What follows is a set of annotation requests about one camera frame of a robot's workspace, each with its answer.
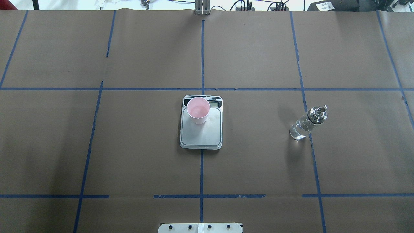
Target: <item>white floor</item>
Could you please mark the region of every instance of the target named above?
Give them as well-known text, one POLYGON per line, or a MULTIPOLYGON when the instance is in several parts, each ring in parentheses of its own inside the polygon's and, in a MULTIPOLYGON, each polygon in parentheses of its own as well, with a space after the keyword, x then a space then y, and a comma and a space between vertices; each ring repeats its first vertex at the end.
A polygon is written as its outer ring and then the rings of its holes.
MULTIPOLYGON (((210 0, 210 6, 221 6, 226 10, 236 0, 210 0)), ((305 0, 306 9, 312 2, 318 2, 320 0, 305 0)), ((33 10, 33 3, 31 0, 10 0, 19 10, 33 10)), ((39 0, 39 8, 41 10, 99 10, 100 2, 103 2, 102 10, 118 10, 121 8, 130 8, 134 10, 145 10, 145 7, 141 4, 140 0, 39 0)), ((254 0, 253 6, 255 10, 267 10, 269 2, 261 2, 254 0)), ((287 7, 291 11, 303 11, 303 0, 289 0, 286 3, 287 7)), ((150 10, 183 10, 194 9, 194 3, 182 3, 171 2, 168 0, 151 0, 150 10)), ((408 6, 397 5, 394 11, 409 12, 408 6)))

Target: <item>blue grid line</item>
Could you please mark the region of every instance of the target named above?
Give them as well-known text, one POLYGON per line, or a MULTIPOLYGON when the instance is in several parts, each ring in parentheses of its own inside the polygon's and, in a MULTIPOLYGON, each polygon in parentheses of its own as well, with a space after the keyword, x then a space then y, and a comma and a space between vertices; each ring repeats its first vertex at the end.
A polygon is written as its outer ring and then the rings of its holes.
POLYGON ((200 222, 204 222, 204 150, 200 150, 200 222))
POLYGON ((263 198, 265 194, 177 194, 177 195, 154 195, 154 199, 183 199, 183 198, 263 198))
POLYGON ((26 18, 27 18, 28 13, 29 13, 29 11, 27 10, 26 13, 24 14, 22 24, 20 25, 19 33, 17 33, 17 37, 16 37, 16 40, 14 41, 12 51, 10 52, 10 56, 9 56, 9 59, 7 60, 6 67, 4 68, 3 76, 2 76, 1 81, 0 81, 0 87, 3 85, 4 79, 6 78, 7 70, 9 69, 10 62, 12 61, 14 50, 16 49, 17 42, 19 41, 20 34, 22 33, 23 26, 24 26, 24 23, 26 22, 26 18))
POLYGON ((303 194, 305 198, 331 197, 414 197, 414 193, 349 193, 349 194, 303 194))
POLYGON ((204 21, 201 21, 201 95, 204 95, 204 21))
POLYGON ((112 40, 112 32, 113 32, 113 25, 115 24, 115 16, 116 16, 116 10, 113 11, 112 16, 112 25, 111 25, 111 32, 109 33, 109 39, 108 39, 108 50, 106 52, 106 57, 109 56, 109 49, 111 47, 111 40, 112 40))
MULTIPOLYGON (((99 91, 98 87, 0 87, 0 90, 81 90, 99 91)), ((104 91, 202 91, 197 87, 104 87, 104 91)), ((302 91, 302 88, 204 88, 206 91, 302 91)), ((414 88, 304 88, 305 91, 414 91, 414 88)))
MULTIPOLYGON (((301 71, 301 68, 300 68, 300 65, 299 65, 299 51, 298 51, 298 45, 297 45, 297 42, 296 42, 295 25, 293 23, 292 11, 290 11, 289 13, 290 13, 290 22, 291 22, 291 26, 292 26, 293 42, 294 42, 294 45, 295 45, 296 61, 297 61, 297 65, 298 65, 298 73, 299 73, 300 82, 301 82, 303 107, 304 107, 305 112, 306 112, 308 110, 308 106, 306 105, 305 87, 303 86, 302 71, 301 71)), ((322 229, 323 229, 323 233, 326 233, 325 214, 324 214, 324 211, 323 211, 322 197, 320 196, 318 167, 316 166, 315 150, 314 150, 314 147, 313 147, 312 135, 309 135, 309 140, 310 140, 310 145, 311 145, 311 148, 312 148, 313 172, 315 174, 316 189, 317 189, 317 192, 318 192, 318 202, 319 202, 320 218, 321 218, 321 221, 322 221, 322 229)))
POLYGON ((98 116, 99 104, 101 103, 102 87, 104 86, 103 84, 104 84, 104 81, 102 80, 101 86, 99 88, 98 101, 96 102, 94 122, 92 124, 91 138, 89 140, 88 154, 86 156, 85 170, 83 172, 82 186, 81 186, 80 195, 79 195, 80 197, 79 197, 78 208, 77 208, 77 212, 76 212, 75 226, 73 227, 73 233, 76 233, 77 226, 78 226, 78 223, 79 223, 79 215, 80 215, 80 210, 81 210, 81 207, 82 207, 83 193, 84 193, 84 190, 85 190, 86 177, 87 177, 87 174, 88 174, 89 160, 90 160, 91 152, 92 152, 92 141, 93 141, 94 135, 95 135, 96 118, 98 116))
POLYGON ((397 79, 398 86, 399 86, 400 91, 401 91, 401 95, 404 98, 405 108, 407 109, 408 117, 410 118, 411 127, 414 130, 414 120, 413 120, 413 116, 411 115, 410 107, 408 106, 407 98, 405 97, 405 94, 404 94, 404 91, 403 91, 403 88, 402 88, 402 85, 401 85, 400 76, 398 75, 397 69, 396 69, 395 64, 394 64, 394 59, 392 58, 390 48, 388 47, 387 38, 385 37, 385 33, 384 33, 384 29, 383 29, 383 24, 381 22, 380 13, 379 13, 378 10, 377 10, 377 18, 378 18, 378 23, 379 23, 380 29, 381 29, 381 34, 383 36, 385 48, 387 49, 387 53, 388 53, 388 56, 390 57, 390 61, 391 61, 391 64, 392 64, 392 68, 394 70, 395 78, 397 79))
MULTIPOLYGON (((79 198, 80 195, 2 194, 0 198, 79 198)), ((109 195, 84 195, 83 198, 109 198, 109 195)))

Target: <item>scale platform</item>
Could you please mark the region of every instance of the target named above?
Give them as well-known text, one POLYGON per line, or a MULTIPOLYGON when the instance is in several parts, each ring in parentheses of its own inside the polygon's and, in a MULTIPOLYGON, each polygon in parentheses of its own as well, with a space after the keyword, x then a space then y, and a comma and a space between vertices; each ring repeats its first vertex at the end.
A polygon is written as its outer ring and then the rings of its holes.
POLYGON ((191 121, 190 115, 187 112, 188 97, 203 97, 209 102, 212 101, 212 96, 186 96, 183 101, 183 110, 181 111, 181 132, 180 132, 180 146, 187 149, 207 149, 218 150, 221 148, 222 134, 223 134, 223 112, 222 100, 220 104, 216 105, 210 103, 210 112, 208 118, 203 124, 195 124, 191 121))

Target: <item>white label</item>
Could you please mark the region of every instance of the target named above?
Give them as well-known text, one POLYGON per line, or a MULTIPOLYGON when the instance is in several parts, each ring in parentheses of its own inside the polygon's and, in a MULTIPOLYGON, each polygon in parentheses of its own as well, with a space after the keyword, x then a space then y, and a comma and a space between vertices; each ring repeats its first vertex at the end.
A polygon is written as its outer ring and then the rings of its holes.
POLYGON ((335 7, 332 5, 331 2, 323 2, 315 4, 319 11, 327 11, 327 10, 333 10, 335 7))

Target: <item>red object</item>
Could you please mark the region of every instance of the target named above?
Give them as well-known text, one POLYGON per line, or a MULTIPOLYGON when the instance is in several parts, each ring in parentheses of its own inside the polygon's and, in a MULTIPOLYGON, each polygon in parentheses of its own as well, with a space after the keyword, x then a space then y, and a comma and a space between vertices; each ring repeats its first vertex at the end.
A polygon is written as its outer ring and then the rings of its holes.
POLYGON ((9 0, 0 0, 0 10, 17 10, 9 0))

